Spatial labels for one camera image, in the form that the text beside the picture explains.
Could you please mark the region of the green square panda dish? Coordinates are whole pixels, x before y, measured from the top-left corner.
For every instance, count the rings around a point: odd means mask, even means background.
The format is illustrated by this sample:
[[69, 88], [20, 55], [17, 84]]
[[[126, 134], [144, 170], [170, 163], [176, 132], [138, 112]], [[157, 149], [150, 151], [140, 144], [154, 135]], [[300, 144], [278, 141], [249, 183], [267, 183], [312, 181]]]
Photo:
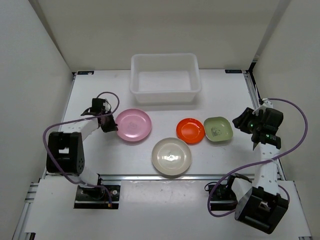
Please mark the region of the green square panda dish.
[[234, 136], [230, 122], [222, 116], [209, 117], [203, 122], [205, 136], [211, 144], [226, 144]]

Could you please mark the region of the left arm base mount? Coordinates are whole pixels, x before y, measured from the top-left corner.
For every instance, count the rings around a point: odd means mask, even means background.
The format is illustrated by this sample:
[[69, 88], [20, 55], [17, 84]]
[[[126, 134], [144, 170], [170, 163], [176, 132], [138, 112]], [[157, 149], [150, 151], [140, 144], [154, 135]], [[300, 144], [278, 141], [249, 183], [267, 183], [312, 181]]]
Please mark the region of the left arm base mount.
[[112, 203], [109, 203], [109, 195], [101, 188], [89, 188], [78, 186], [74, 199], [74, 209], [87, 210], [117, 210], [120, 205], [121, 182], [103, 181], [108, 189]]

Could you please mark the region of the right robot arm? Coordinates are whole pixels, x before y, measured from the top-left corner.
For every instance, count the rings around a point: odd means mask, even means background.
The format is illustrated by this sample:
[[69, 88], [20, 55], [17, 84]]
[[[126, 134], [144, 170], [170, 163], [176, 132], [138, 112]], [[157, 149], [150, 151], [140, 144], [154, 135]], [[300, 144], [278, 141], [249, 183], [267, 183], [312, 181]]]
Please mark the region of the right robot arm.
[[283, 119], [283, 113], [271, 107], [248, 107], [232, 121], [235, 128], [251, 136], [254, 148], [261, 146], [254, 180], [238, 201], [234, 218], [266, 234], [275, 230], [289, 207], [289, 201], [280, 195], [278, 167], [273, 159], [282, 146], [276, 133]]

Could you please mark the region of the pink round plate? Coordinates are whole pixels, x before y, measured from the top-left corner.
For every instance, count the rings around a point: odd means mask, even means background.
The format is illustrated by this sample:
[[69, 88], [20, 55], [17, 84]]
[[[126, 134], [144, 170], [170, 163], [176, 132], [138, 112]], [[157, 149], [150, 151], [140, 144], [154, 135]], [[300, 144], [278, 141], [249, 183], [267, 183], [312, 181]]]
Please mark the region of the pink round plate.
[[115, 119], [117, 135], [127, 142], [144, 140], [152, 130], [152, 121], [149, 115], [140, 109], [129, 108], [122, 111]]

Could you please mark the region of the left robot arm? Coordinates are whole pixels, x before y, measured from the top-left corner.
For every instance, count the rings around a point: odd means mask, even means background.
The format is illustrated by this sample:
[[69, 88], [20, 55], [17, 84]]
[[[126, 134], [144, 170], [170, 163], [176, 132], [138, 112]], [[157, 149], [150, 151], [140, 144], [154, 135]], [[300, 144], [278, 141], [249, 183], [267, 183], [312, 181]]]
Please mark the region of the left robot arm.
[[118, 125], [112, 115], [112, 107], [103, 98], [93, 98], [91, 107], [83, 117], [95, 117], [73, 122], [66, 131], [54, 131], [49, 134], [47, 148], [50, 153], [46, 158], [46, 170], [51, 174], [66, 175], [77, 185], [87, 187], [87, 194], [93, 200], [100, 200], [105, 194], [100, 175], [85, 166], [83, 141], [94, 131], [115, 132]]

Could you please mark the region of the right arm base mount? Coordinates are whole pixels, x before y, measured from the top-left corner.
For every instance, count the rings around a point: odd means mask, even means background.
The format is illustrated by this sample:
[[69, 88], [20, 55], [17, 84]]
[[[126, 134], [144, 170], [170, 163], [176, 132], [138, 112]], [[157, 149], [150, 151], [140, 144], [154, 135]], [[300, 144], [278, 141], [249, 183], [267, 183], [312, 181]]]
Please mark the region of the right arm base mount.
[[238, 200], [232, 185], [235, 179], [241, 179], [252, 183], [247, 176], [239, 173], [233, 173], [227, 178], [226, 184], [219, 184], [210, 199], [210, 210], [213, 211], [233, 211], [236, 209]]

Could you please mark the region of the cream round bowl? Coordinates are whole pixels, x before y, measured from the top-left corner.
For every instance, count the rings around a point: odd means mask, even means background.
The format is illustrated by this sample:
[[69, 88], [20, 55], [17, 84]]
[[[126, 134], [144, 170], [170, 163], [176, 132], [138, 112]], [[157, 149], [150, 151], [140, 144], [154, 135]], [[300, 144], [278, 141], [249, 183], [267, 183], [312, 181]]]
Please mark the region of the cream round bowl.
[[151, 162], [166, 176], [179, 176], [189, 169], [193, 161], [189, 146], [181, 139], [168, 137], [155, 144]]

